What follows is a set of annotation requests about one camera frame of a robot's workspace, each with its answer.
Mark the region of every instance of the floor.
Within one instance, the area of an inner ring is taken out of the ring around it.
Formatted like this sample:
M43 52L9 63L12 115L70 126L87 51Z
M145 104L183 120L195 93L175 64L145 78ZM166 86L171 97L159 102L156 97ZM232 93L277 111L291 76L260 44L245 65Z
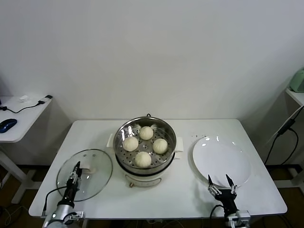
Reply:
M34 181L42 181L47 173L48 169L44 168L39 170L34 176ZM6 171L0 166L0 175L3 178L6 174ZM270 174L274 180L287 180L291 179L291 175L282 169L272 170ZM14 196L14 193L17 191L20 183L14 178L10 177L3 188L0 190L0 205L4 208L10 205L11 199ZM20 204L26 208L29 208L32 200L34 199L37 191L28 190L23 196ZM304 214L304 196L302 195L299 189L280 189L280 193L284 198L287 206L288 212L285 216L290 221L293 228L302 228L304 227L303 214ZM12 213L16 210L18 206L12 206L8 210ZM0 228L6 227L4 225L7 213L0 211ZM25 209L18 210L11 218L11 221L15 221L10 228L40 228L42 227L43 220L40 218L31 217ZM278 216L269 216L264 219L265 228L286 228L287 226ZM157 222L155 224L149 224L147 221L142 220L91 220L88 223L89 228L181 228L181 224L184 228L201 228L206 227L210 228L210 222L208 219L184 219L179 221L163 221L162 223ZM213 219L212 220L213 228L223 227L222 219ZM251 226L252 228L264 228L262 219L258 220Z

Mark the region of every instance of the white plate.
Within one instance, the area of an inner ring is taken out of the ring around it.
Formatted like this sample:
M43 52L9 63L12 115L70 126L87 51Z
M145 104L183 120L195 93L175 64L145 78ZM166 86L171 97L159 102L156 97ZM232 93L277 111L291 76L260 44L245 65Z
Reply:
M200 139L194 146L193 160L206 179L210 175L212 182L222 187L230 187L226 174L241 186L251 173L250 162L242 149L220 136Z

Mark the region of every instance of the white table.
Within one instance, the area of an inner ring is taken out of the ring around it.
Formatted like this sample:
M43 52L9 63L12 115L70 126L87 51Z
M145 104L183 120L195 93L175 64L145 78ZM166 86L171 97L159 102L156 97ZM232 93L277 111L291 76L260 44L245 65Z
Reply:
M19 102L19 98L16 96L0 97L2 102L1 106L7 106L15 112L21 108L37 104L38 100L41 98L42 97L33 97L28 102L21 103ZM16 125L7 132L0 134L0 143L16 143L20 141L49 103L50 101L34 108L25 109L18 114L14 114L8 110L0 110L0 122L11 118L17 119L18 121ZM21 186L11 201L12 203L19 203L26 189L39 189L41 182L34 182L31 180L35 171L30 170L25 174L2 150L0 150L0 165L8 171L8 174L3 178L2 185L5 184L10 174L21 182Z
M286 89L286 93L291 96L300 106L304 105L304 93L296 93L290 89ZM275 185L279 188L300 188L304 194L304 170L300 173L293 168L288 169L290 174L293 176L291 180L275 180Z
M129 188L112 148L106 144L111 133L124 120L76 121L68 132L30 208L31 216L41 216L46 194L56 188L57 173L62 164L75 153L97 148L113 159L114 170L106 187L91 199L76 202L75 210L84 211L87 219L180 219L208 218L214 205L219 204L208 192L208 184L194 173L189 160L195 142L202 135L220 135L235 141L245 151L252 165L252 174L246 184L237 190L236 205L253 216L283 214L287 207L268 174L257 151L241 123L226 120L166 120L177 136L183 138L184 152L174 160L169 176L150 188ZM58 192L49 195L47 214L56 209L61 199ZM215 217L223 217L216 210Z

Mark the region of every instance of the green appliance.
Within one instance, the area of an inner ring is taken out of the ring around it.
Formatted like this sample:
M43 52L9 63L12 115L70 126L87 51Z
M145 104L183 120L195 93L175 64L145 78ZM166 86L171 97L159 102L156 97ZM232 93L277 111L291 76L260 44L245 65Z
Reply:
M292 91L304 93L304 68L301 68L296 72L289 83L289 87Z

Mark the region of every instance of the white wall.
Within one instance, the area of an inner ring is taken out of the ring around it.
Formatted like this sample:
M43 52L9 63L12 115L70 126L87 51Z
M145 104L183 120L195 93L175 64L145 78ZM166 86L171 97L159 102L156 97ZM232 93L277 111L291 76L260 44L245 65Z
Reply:
M238 118L258 147L286 118L280 94L304 65L303 10L302 0L1 1L2 87L55 97L51 138L76 119L149 112ZM39 160L50 145L25 139L16 162L24 144L32 163L50 162Z

